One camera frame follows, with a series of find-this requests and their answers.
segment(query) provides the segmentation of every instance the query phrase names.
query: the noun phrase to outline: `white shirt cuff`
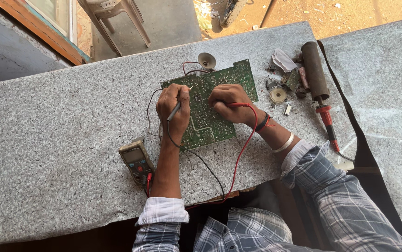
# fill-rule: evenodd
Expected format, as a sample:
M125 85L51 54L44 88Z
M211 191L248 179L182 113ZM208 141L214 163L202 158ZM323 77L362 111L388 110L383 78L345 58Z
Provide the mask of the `white shirt cuff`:
M164 197L148 198L136 225L159 222L188 223L188 213L185 210L184 201Z
M305 156L311 148L315 147L314 144L301 139L291 151L286 156L285 160L282 163L282 177L291 171L297 163L299 163L300 159Z

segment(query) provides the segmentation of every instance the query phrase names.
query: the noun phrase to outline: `plaid shirt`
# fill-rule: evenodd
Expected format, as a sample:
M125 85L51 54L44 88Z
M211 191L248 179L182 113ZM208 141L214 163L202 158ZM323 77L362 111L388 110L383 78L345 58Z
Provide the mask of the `plaid shirt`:
M358 180L333 167L325 153L328 144L313 146L301 140L285 158L282 183L295 183L310 193L322 225L337 251L402 251L402 237L367 196ZM179 251L181 223L188 222L182 199L149 198L136 225L133 252ZM279 216L261 209L229 211L227 226L209 218L198 233L196 252L320 251L292 244L291 232Z

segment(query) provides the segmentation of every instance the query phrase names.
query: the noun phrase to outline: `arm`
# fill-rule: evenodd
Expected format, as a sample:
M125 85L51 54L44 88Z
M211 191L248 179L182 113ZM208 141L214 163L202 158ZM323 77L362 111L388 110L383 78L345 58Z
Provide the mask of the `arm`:
M239 85L220 85L209 97L209 105L233 123L254 126L249 108L228 108L224 103L251 102ZM258 123L265 113L254 106ZM271 149L287 142L289 131L273 120L272 127L260 131ZM295 137L284 151L277 153L282 163L282 183L293 188L295 182L310 193L319 208L327 236L338 251L402 251L402 237L367 196L357 178L333 167L325 152Z
M164 129L158 166L154 174L150 198L136 225L137 232L133 251L179 251L181 223L188 222L179 184L179 148L170 140L166 119L177 102L181 108L170 122L170 134L180 144L190 116L190 98L187 86L171 84L165 88L156 104L156 110Z

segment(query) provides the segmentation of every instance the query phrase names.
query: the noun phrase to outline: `chair leg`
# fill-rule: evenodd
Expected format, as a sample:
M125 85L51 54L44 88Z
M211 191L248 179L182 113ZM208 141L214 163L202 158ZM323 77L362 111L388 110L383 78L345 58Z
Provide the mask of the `chair leg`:
M139 8L137 7L137 4L136 4L136 2L134 2L134 0L132 0L132 7L133 7L134 11L136 12L137 16L139 17L141 23L143 23L144 19L142 18L142 13L139 10Z
M106 43L108 43L109 47L113 52L115 52L117 55L122 56L122 53L120 52L120 49L117 47L117 45L114 43L112 40L111 36L109 36L108 32L106 32L105 28L103 27L102 23L98 18L95 16L95 14L91 11L89 8L88 3L86 0L78 0L78 3L80 3L80 6L85 10L86 14L88 14L89 18L91 19L92 23L94 26L97 28L97 30L100 32Z
M132 0L126 0L126 1L121 1L120 2L123 5L123 8L125 9L126 13L128 14L129 18L131 19L132 23L136 27L137 31L141 35L142 39L144 40L145 44L147 47L151 44L151 40L149 39L145 28L142 26L141 18L139 18L136 15L136 12L134 11Z
M103 22L103 24L105 24L106 28L108 28L108 30L111 33L115 32L114 26L112 26L111 21L109 21L109 19L107 19L107 18L102 19L102 22Z

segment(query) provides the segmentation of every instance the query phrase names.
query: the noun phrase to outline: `speaker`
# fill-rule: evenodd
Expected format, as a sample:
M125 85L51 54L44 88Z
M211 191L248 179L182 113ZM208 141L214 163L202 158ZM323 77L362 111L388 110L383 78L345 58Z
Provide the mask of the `speaker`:
M217 64L215 58L210 53L206 52L202 52L198 55L198 62L207 69L212 69Z

